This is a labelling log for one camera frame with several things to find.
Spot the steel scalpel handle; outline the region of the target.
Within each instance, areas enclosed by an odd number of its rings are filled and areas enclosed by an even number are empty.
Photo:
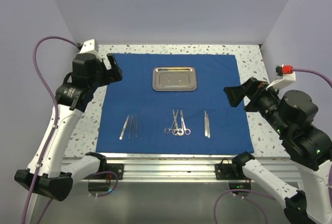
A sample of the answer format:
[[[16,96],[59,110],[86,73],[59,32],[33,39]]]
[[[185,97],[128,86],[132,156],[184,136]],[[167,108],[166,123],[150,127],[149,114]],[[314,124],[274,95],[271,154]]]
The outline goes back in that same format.
[[[209,115],[208,114],[206,114],[206,129],[207,129],[207,137],[210,138],[211,137],[210,120],[209,120]]]

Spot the blue surgical cloth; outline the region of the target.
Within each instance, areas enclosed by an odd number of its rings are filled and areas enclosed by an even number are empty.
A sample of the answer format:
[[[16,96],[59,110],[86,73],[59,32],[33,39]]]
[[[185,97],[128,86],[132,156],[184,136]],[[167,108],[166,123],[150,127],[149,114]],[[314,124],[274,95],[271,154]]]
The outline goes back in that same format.
[[[116,54],[123,79],[107,87],[97,152],[181,155],[236,155],[253,152],[246,113],[242,106],[229,105],[224,87],[240,84],[233,55]],[[152,87],[153,69],[162,66],[191,66],[197,75],[197,89],[190,92],[157,92]],[[165,134],[178,110],[180,128],[183,110],[190,135]],[[209,115],[211,137],[204,135],[204,110]],[[119,139],[127,116],[137,116],[131,139],[129,123]]]

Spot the steel forceps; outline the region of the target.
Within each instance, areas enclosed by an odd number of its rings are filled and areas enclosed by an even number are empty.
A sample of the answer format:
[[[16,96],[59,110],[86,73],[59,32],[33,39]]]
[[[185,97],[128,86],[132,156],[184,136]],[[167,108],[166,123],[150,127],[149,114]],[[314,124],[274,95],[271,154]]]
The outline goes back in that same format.
[[[131,130],[132,130],[132,123],[133,123],[133,116],[129,118],[130,123],[129,123],[129,139],[131,139]]]

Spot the steel surgical scissors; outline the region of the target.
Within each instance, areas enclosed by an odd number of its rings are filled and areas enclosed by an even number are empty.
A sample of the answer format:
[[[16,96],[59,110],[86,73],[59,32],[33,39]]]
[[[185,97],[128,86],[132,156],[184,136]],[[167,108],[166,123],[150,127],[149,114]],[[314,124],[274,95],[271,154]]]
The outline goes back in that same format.
[[[181,125],[182,125],[183,133],[185,135],[190,135],[191,134],[191,130],[188,129],[188,128],[186,128],[185,120],[184,120],[184,114],[183,114],[183,110],[182,109],[180,110],[180,115],[181,115]]]

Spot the steel hemostat clamp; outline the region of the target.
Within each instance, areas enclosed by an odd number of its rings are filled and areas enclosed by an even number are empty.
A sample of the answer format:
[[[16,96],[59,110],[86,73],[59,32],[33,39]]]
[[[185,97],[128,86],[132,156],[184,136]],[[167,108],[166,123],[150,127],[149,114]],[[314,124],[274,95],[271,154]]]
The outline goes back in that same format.
[[[172,133],[172,129],[173,129],[173,122],[171,124],[171,126],[169,128],[165,128],[164,129],[164,133],[165,134],[169,134],[169,133]]]

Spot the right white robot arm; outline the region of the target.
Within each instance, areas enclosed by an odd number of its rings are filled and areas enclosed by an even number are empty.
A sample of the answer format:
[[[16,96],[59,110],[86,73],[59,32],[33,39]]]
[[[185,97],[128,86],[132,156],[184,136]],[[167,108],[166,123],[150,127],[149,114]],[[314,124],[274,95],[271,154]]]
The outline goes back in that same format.
[[[289,90],[283,97],[267,82],[248,79],[225,87],[230,106],[247,97],[245,111],[260,113],[275,130],[302,179],[299,190],[264,168],[249,152],[225,164],[235,178],[248,178],[264,188],[283,208],[290,223],[331,223],[331,139],[312,122],[318,107],[303,91]]]

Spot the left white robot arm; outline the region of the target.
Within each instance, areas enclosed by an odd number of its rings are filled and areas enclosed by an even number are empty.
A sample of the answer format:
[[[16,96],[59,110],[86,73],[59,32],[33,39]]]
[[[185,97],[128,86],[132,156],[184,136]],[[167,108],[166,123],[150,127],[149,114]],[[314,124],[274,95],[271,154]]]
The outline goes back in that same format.
[[[47,132],[33,160],[26,169],[17,170],[15,181],[33,193],[63,201],[72,187],[93,175],[103,178],[108,170],[105,156],[88,152],[79,161],[62,166],[62,159],[72,132],[99,87],[122,80],[122,70],[113,54],[107,59],[111,68],[92,53],[77,54],[72,72],[56,90],[56,105]]]

